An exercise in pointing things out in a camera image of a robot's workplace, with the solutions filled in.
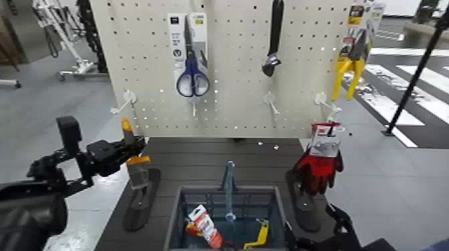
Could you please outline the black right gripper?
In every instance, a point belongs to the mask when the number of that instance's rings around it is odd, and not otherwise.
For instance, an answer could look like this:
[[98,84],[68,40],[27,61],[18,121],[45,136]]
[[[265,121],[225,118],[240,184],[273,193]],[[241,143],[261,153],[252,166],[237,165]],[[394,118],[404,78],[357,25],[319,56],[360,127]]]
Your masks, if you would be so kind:
[[325,210],[327,214],[335,220],[333,236],[320,242],[307,238],[296,239],[290,223],[285,221],[285,245],[289,251],[296,251],[297,247],[310,251],[359,251],[362,249],[349,214],[331,202],[327,203]]

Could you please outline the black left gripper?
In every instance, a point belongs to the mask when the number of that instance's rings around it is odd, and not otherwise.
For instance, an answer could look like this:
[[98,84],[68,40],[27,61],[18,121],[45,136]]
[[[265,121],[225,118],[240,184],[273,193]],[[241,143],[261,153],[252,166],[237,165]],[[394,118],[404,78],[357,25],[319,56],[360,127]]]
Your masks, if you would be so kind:
[[[119,154],[121,146],[127,150]],[[131,162],[136,164],[140,159],[140,152],[146,147],[144,136],[126,136],[122,141],[108,142],[99,140],[88,144],[87,170],[90,176],[100,175],[107,177],[120,170],[120,164]]]

